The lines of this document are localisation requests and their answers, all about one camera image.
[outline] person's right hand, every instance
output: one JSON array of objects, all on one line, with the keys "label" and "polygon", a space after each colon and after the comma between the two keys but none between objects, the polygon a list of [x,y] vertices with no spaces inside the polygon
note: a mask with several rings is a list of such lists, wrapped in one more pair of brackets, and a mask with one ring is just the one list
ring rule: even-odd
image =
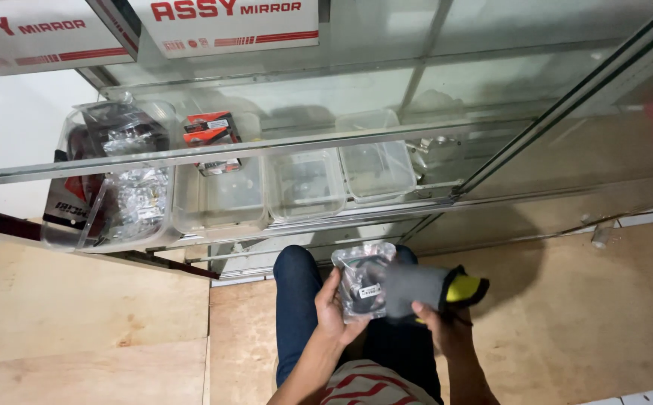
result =
[{"label": "person's right hand", "polygon": [[[471,327],[459,321],[448,324],[434,308],[419,301],[412,302],[412,310],[432,331],[434,345],[447,358],[454,358],[463,354],[474,354]],[[457,316],[465,321],[471,321],[469,309],[459,310]]]}]

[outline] striped shirt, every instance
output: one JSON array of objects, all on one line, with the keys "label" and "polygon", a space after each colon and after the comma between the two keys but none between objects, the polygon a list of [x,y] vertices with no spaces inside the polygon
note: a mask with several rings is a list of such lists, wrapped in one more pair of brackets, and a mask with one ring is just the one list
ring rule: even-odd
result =
[{"label": "striped shirt", "polygon": [[370,360],[339,367],[326,384],[320,405],[438,405],[426,391]]}]

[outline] white wall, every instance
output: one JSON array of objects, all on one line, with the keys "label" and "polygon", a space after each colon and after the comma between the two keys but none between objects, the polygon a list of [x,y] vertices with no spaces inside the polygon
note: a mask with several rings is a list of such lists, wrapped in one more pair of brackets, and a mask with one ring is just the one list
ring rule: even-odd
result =
[{"label": "white wall", "polygon": [[[0,77],[0,168],[50,163],[72,105],[97,101],[74,70]],[[43,214],[49,180],[0,185],[0,213]]]}]

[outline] white box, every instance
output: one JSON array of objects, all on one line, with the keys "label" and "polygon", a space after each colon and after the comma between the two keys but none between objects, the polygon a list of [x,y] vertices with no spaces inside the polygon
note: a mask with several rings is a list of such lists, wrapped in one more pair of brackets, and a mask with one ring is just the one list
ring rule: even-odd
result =
[{"label": "white box", "polygon": [[169,59],[319,44],[317,0],[130,0]]},{"label": "white box", "polygon": [[0,0],[0,76],[133,62],[140,34],[125,0]]}]

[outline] clear plastic container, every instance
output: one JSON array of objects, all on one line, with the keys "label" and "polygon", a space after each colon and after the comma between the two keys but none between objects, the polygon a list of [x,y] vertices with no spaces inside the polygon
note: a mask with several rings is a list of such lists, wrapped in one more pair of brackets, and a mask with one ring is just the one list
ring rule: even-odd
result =
[{"label": "clear plastic container", "polygon": [[[127,124],[121,131],[158,132],[148,142],[104,142],[89,136],[89,131],[108,131],[132,120],[114,115],[108,123],[84,119],[84,111],[115,102],[75,106],[65,119],[55,160],[71,161],[93,157],[166,150],[178,139],[179,119],[167,102],[137,102],[129,95],[121,103],[138,109],[138,125]],[[176,242],[181,233],[171,223],[174,192],[174,167],[138,169],[120,174],[94,174],[68,179],[53,179],[41,230],[41,241],[60,252],[110,253],[145,249]],[[154,179],[163,181],[154,185]],[[134,179],[142,180],[141,184]],[[124,192],[125,185],[133,185]],[[128,212],[125,207],[135,208]]]},{"label": "clear plastic container", "polygon": [[172,218],[184,234],[208,239],[216,235],[249,234],[266,228],[263,161],[241,160],[241,169],[202,176],[192,164],[177,167]]},{"label": "clear plastic container", "polygon": [[[399,125],[393,110],[379,109],[337,118],[337,131]],[[404,141],[367,143],[339,148],[349,192],[359,204],[389,200],[414,191],[417,179]]]},{"label": "clear plastic container", "polygon": [[299,222],[338,214],[347,203],[336,149],[265,158],[267,206],[275,219]]}]

